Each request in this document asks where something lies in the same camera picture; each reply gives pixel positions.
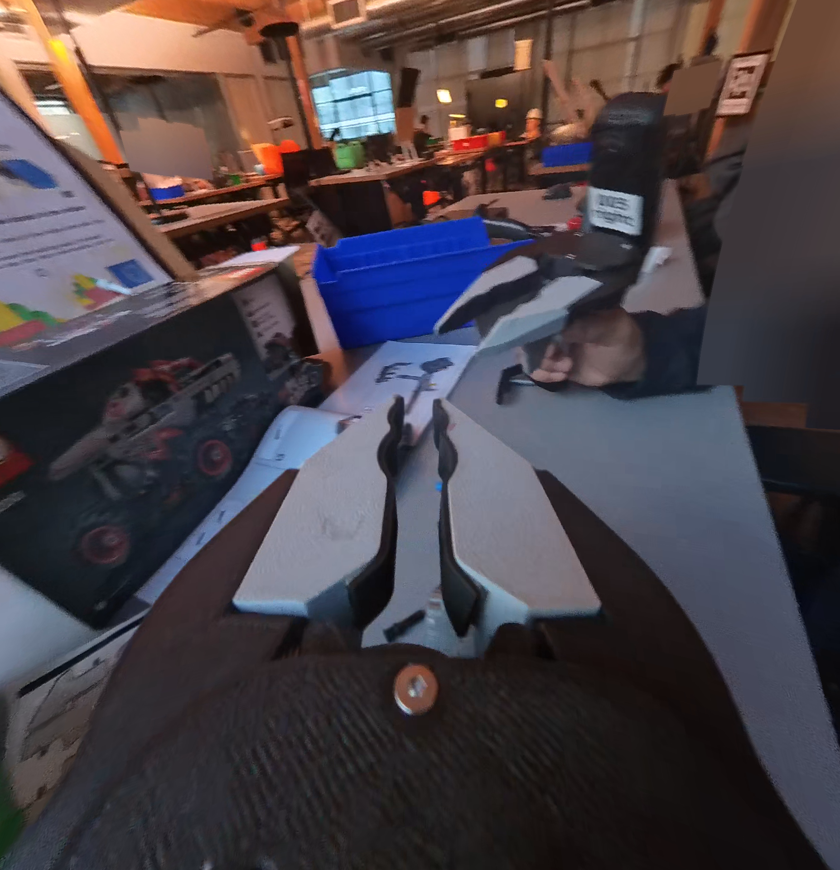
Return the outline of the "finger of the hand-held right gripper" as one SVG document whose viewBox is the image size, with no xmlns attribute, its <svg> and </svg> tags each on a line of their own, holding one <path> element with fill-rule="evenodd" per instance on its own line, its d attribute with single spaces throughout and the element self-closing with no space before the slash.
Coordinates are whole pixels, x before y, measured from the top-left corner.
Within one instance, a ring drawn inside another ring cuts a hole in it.
<svg viewBox="0 0 840 870">
<path fill-rule="evenodd" d="M 586 276 L 549 281 L 533 299 L 495 317 L 476 352 L 496 353 L 548 338 L 564 327 L 574 304 L 601 286 L 599 280 Z"/>
<path fill-rule="evenodd" d="M 536 297 L 544 283 L 538 262 L 514 256 L 484 271 L 437 320 L 434 334 L 454 332 L 473 323 L 482 335 L 521 304 Z"/>
</svg>

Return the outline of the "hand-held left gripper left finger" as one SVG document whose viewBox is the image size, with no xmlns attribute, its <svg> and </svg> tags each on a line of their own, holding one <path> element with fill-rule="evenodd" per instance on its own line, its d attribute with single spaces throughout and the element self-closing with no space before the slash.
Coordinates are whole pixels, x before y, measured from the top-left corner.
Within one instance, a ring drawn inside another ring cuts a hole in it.
<svg viewBox="0 0 840 870">
<path fill-rule="evenodd" d="M 362 633 L 394 590 L 404 399 L 347 425 L 295 474 L 233 595 L 241 612 Z"/>
</svg>

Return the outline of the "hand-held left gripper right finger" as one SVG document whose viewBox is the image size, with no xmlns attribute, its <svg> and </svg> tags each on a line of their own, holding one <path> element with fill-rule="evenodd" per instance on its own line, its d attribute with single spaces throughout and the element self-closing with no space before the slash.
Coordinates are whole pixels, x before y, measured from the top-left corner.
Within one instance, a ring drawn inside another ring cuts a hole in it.
<svg viewBox="0 0 840 870">
<path fill-rule="evenodd" d="M 440 599 L 458 638 L 595 618 L 601 601 L 530 462 L 448 400 L 433 404 Z"/>
</svg>

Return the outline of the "person's right forearm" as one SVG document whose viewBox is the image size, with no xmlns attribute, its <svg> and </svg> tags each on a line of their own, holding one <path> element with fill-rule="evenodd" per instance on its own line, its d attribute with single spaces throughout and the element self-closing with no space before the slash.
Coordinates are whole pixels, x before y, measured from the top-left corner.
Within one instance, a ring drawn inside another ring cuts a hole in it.
<svg viewBox="0 0 840 870">
<path fill-rule="evenodd" d="M 697 374 L 708 304 L 668 314 L 632 315 L 643 339 L 643 374 L 618 387 L 620 397 L 639 399 L 706 392 Z"/>
</svg>

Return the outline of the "lego instruction booklet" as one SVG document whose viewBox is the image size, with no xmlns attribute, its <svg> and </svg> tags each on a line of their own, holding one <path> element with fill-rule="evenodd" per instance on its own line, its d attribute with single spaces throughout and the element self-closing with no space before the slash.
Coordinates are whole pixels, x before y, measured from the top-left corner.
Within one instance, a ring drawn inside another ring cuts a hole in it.
<svg viewBox="0 0 840 870">
<path fill-rule="evenodd" d="M 279 412 L 237 482 L 135 597 L 153 605 L 179 571 L 281 475 L 299 469 L 388 397 L 403 397 L 403 444 L 414 446 L 430 423 L 433 400 L 449 397 L 473 354 L 470 345 L 385 342 L 319 407 Z"/>
</svg>

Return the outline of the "black lego set box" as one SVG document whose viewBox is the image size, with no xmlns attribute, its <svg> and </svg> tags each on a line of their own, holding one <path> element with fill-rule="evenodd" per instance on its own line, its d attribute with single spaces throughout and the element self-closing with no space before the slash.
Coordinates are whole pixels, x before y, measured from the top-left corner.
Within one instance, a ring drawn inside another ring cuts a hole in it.
<svg viewBox="0 0 840 870">
<path fill-rule="evenodd" d="M 0 348 L 0 566 L 93 627 L 321 399 L 293 255 L 128 296 Z"/>
</svg>

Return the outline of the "person's right hand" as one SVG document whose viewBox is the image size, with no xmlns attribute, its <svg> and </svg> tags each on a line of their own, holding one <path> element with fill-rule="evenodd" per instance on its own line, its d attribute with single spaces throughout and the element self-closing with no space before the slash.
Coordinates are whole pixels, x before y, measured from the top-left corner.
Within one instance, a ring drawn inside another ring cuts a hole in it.
<svg viewBox="0 0 840 870">
<path fill-rule="evenodd" d="M 637 383 L 645 369 L 643 332 L 637 320 L 621 309 L 612 309 L 570 322 L 527 373 L 541 385 L 572 382 L 603 388 Z"/>
</svg>

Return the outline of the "large blue plastic bin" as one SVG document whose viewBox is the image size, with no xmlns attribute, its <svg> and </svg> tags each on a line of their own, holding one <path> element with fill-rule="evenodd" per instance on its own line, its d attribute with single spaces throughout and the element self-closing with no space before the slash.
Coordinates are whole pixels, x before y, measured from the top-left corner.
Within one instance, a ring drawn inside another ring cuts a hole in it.
<svg viewBox="0 0 840 870">
<path fill-rule="evenodd" d="M 344 350 L 430 334 L 468 286 L 527 240 L 491 241 L 480 217 L 341 239 L 312 276 Z"/>
</svg>

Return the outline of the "wooden work table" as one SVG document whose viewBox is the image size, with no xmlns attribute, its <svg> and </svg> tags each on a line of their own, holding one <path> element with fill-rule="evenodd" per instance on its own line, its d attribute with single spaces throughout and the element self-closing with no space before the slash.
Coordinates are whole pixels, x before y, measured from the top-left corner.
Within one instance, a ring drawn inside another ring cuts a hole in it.
<svg viewBox="0 0 840 870">
<path fill-rule="evenodd" d="M 308 198 L 342 237 L 415 225 L 425 221 L 428 210 L 443 210 L 464 197 L 466 171 L 478 170 L 484 188 L 488 151 L 446 149 L 431 158 L 314 179 Z"/>
</svg>

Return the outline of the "bright window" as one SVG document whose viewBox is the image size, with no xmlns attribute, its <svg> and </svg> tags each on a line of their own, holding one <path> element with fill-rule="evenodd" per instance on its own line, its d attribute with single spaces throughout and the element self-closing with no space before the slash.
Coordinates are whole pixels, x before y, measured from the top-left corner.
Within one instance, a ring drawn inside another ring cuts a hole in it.
<svg viewBox="0 0 840 870">
<path fill-rule="evenodd" d="M 354 140 L 395 133 L 389 72 L 336 69 L 310 76 L 309 83 L 323 138 Z"/>
</svg>

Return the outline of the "orange container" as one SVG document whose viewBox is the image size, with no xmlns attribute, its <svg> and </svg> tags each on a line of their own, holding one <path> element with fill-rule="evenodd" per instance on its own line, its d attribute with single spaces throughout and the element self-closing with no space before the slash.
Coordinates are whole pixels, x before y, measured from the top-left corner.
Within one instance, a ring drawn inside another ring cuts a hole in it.
<svg viewBox="0 0 840 870">
<path fill-rule="evenodd" d="M 284 156 L 295 154 L 302 150 L 301 146 L 291 139 L 280 145 L 271 143 L 252 144 L 251 149 L 256 163 L 262 168 L 260 174 L 281 177 L 284 175 Z"/>
</svg>

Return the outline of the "dark chair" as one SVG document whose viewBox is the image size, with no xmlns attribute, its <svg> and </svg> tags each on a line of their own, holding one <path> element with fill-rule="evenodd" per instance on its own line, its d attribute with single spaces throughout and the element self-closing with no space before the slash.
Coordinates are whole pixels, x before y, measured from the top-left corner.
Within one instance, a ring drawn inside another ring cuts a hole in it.
<svg viewBox="0 0 840 870">
<path fill-rule="evenodd" d="M 739 401 L 764 490 L 791 521 L 840 519 L 840 430 L 806 426 L 806 406 Z"/>
</svg>

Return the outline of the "printed white board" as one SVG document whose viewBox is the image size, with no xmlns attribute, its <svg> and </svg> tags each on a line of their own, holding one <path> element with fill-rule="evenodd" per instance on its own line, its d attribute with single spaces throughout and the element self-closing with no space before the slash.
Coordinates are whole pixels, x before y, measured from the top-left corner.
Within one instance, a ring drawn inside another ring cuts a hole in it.
<svg viewBox="0 0 840 870">
<path fill-rule="evenodd" d="M 112 201 L 0 87 L 0 349 L 171 281 Z"/>
</svg>

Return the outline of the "black and white wall sign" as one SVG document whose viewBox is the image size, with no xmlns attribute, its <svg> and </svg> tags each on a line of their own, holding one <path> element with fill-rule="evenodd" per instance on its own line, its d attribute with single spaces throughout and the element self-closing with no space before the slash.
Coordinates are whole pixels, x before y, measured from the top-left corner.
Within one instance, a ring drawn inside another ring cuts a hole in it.
<svg viewBox="0 0 840 870">
<path fill-rule="evenodd" d="M 771 55 L 765 50 L 731 57 L 719 92 L 717 118 L 747 116 L 752 111 Z"/>
</svg>

